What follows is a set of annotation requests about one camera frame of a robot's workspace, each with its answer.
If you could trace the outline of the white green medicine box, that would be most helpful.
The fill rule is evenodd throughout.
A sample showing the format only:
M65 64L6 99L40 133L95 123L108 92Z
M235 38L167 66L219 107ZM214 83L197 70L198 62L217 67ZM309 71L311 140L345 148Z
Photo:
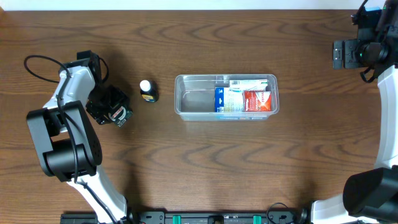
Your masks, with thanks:
M233 91L265 91L268 80L230 80L229 89Z

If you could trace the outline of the small dark bottle white cap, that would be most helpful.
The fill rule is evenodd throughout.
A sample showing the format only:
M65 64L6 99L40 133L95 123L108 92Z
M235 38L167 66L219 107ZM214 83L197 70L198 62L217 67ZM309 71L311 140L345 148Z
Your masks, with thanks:
M159 99L156 85L150 80L142 80L139 84L142 98L149 103L155 103Z

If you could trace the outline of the blue snack packet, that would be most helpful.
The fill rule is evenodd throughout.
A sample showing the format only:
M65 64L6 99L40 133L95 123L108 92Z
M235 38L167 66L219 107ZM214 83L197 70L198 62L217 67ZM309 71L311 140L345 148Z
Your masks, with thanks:
M215 88L215 112L229 113L229 116L221 116L221 119L262 119L253 116L253 113L260 112L244 112L244 91L233 91L227 87Z

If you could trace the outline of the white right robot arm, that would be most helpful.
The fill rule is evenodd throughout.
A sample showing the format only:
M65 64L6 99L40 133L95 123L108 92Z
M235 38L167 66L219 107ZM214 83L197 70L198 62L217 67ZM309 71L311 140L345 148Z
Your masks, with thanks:
M373 169L352 175L342 194L312 202L307 223L397 223L397 1L351 16L355 39L333 43L333 69L362 68L381 97L380 141Z

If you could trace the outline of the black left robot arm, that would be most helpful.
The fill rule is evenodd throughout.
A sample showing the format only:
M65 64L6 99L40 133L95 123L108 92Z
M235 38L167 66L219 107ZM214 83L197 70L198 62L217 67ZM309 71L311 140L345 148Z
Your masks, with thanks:
M104 83L104 60L92 51L60 66L58 86L51 99L26 117L43 172L73 187L94 213L67 213L61 223L136 223L127 199L106 175L102 148L90 122L121 127L131 116L129 98Z

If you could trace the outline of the dark green round-label box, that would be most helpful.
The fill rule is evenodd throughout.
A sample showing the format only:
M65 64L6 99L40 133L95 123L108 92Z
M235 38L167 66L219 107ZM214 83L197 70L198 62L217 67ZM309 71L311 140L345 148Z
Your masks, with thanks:
M122 127L132 116L132 110L126 106L117 106L108 113L108 118L117 126Z

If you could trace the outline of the red white sachet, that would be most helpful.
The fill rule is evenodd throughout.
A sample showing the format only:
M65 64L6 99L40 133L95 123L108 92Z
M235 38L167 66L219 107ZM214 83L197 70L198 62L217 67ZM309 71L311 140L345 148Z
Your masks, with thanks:
M271 111L271 92L269 91L245 91L244 112Z

